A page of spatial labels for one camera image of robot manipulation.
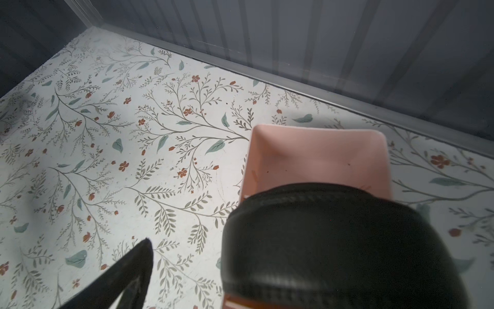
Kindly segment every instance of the green leaf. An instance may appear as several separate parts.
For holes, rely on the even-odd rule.
[[[65,193],[63,194],[63,198],[66,198],[67,197],[67,194],[69,194],[71,188],[72,188],[72,185],[71,184],[68,184],[65,187]]]
[[[222,141],[222,140],[219,140],[217,141],[216,143],[214,143],[213,146],[211,146],[207,151],[206,153],[208,152],[215,152],[215,151],[218,151],[220,149],[222,149],[223,147],[225,147],[225,142]]]
[[[80,161],[79,163],[77,163],[75,168],[76,169],[80,168],[84,164],[84,161],[86,161],[86,160],[84,159],[84,160]]]
[[[86,263],[86,258],[87,258],[87,251],[82,250],[69,258],[65,258],[65,263],[70,266],[82,268]]]
[[[55,115],[55,113],[58,111],[58,106],[54,110],[51,111],[51,113],[48,114],[48,117],[45,120],[48,120],[51,118],[51,116]]]
[[[158,153],[161,147],[163,147],[167,139],[168,139],[168,135],[165,135],[160,139],[160,142],[158,142],[158,150],[156,150],[156,153]]]
[[[453,263],[456,266],[458,273],[466,272],[475,262],[475,258],[469,260],[453,259]]]
[[[140,67],[138,67],[137,69],[140,70],[140,69],[144,69],[145,67],[147,67],[149,65],[149,62],[146,62],[144,63],[143,65],[141,65]]]
[[[29,223],[26,223],[25,225],[21,226],[14,226],[14,232],[16,233],[24,233],[26,229],[28,229]]]
[[[118,150],[120,153],[124,150],[124,146],[122,145],[122,140],[119,138],[113,142],[112,148]]]
[[[464,182],[461,182],[459,180],[451,179],[451,178],[443,178],[443,177],[434,178],[431,181],[429,181],[429,183],[435,183],[443,186],[466,185]]]
[[[307,114],[302,118],[293,119],[293,121],[296,121],[296,122],[301,123],[301,124],[311,122],[312,121],[312,114]]]
[[[81,98],[79,98],[79,97],[78,97],[77,99],[74,99],[74,100],[70,101],[70,102],[69,102],[69,105],[74,105],[74,104],[76,104],[77,102],[79,102],[79,100],[80,100],[80,99],[81,99]]]
[[[223,117],[221,117],[221,123],[225,126],[225,127],[229,127],[230,125],[228,124],[228,121],[226,121],[226,113],[225,115],[223,115]]]
[[[431,222],[430,219],[430,211],[431,208],[428,204],[418,204],[416,211],[422,216],[424,220],[426,220],[428,223]]]

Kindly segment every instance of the pink plastic container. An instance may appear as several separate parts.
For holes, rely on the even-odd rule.
[[[344,184],[392,199],[386,137],[375,130],[255,126],[240,201],[299,182]]]

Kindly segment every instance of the floor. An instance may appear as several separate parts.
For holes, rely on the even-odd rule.
[[[0,308],[57,308],[140,240],[145,308],[219,308],[222,226],[253,126],[375,129],[394,198],[494,303],[494,162],[119,35],[88,29],[0,101]]]

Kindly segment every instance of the black leather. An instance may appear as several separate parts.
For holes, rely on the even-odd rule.
[[[299,183],[247,198],[223,230],[226,293],[304,308],[467,308],[439,236],[409,207]]]

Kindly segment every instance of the red flower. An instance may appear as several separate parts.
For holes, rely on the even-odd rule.
[[[177,174],[180,176],[180,178],[185,177],[185,176],[187,176],[187,170],[186,169],[182,169]]]
[[[119,171],[125,171],[125,168],[128,167],[127,161],[124,161],[123,163],[120,163]]]
[[[450,160],[446,160],[442,155],[431,156],[431,159],[431,163],[437,165],[438,169],[443,169],[444,165],[449,165],[451,163]]]
[[[86,235],[82,237],[83,242],[87,242],[91,238],[91,233],[87,232]]]
[[[0,265],[0,275],[5,275],[5,273],[8,270],[8,262],[5,264]]]

